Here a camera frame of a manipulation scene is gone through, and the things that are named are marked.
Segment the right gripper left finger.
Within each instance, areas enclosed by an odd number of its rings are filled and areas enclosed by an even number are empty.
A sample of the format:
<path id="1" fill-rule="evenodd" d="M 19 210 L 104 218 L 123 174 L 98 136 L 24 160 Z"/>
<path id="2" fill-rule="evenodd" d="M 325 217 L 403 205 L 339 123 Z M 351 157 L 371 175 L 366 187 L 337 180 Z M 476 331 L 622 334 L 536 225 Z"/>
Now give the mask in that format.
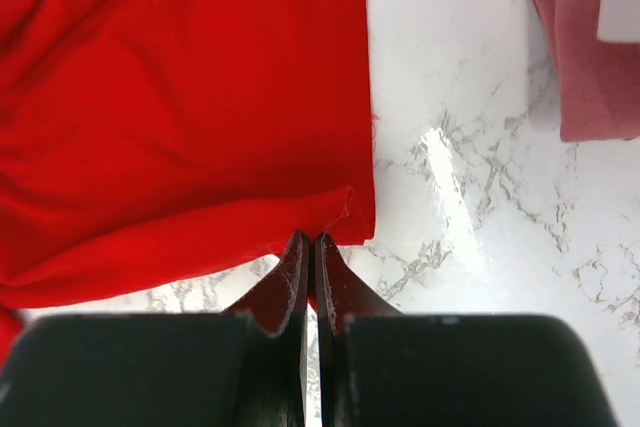
<path id="1" fill-rule="evenodd" d="M 1 373 L 5 426 L 301 426 L 309 239 L 220 313 L 44 317 Z"/>

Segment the pink folded t shirt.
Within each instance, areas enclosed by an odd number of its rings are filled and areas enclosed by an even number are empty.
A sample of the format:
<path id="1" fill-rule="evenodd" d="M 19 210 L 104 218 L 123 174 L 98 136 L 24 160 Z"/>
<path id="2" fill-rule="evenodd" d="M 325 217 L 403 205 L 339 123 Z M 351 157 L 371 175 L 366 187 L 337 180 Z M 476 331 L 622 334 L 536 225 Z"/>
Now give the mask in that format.
<path id="1" fill-rule="evenodd" d="M 639 48 L 596 38 L 600 0 L 533 0 L 559 79 L 561 139 L 639 136 Z"/>

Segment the red t shirt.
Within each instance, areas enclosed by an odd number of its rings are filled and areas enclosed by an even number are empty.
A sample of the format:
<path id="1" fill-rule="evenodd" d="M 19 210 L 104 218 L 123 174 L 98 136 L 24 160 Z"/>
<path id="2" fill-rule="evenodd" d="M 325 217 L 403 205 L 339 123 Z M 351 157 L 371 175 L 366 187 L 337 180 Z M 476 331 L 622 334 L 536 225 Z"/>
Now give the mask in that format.
<path id="1" fill-rule="evenodd" d="M 367 0 L 1 0 L 1 351 L 20 312 L 375 230 Z"/>

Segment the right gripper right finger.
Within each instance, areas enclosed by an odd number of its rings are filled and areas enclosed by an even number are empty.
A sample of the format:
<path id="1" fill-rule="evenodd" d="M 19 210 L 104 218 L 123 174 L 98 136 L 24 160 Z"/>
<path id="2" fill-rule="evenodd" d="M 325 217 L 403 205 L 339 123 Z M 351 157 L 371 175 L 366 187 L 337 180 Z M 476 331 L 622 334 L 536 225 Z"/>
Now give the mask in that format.
<path id="1" fill-rule="evenodd" d="M 327 426 L 613 426 L 576 333 L 549 316 L 410 315 L 314 245 Z"/>

